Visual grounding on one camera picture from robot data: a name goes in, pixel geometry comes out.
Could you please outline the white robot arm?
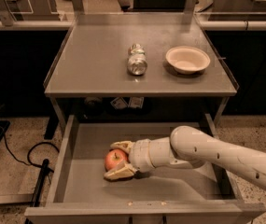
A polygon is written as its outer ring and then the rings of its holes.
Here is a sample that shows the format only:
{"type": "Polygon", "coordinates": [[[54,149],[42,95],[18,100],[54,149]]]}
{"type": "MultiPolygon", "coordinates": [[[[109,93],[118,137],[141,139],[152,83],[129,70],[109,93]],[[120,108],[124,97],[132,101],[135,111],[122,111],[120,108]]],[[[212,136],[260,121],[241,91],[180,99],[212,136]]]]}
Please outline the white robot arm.
{"type": "Polygon", "coordinates": [[[158,167],[199,168],[211,162],[266,190],[266,153],[218,140],[190,126],[179,126],[168,137],[110,145],[128,156],[104,174],[108,180],[132,177],[158,167]]]}

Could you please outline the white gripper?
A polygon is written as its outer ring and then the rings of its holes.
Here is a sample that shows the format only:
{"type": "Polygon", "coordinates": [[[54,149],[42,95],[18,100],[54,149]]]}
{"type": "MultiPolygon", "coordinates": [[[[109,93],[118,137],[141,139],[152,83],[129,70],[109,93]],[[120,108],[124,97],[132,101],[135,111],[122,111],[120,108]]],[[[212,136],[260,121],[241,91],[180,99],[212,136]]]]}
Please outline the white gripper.
{"type": "Polygon", "coordinates": [[[150,141],[148,139],[132,141],[119,141],[110,145],[112,149],[120,149],[129,154],[129,161],[121,161],[114,168],[104,174],[110,181],[133,177],[136,172],[146,173],[154,169],[149,156],[150,141]]]}

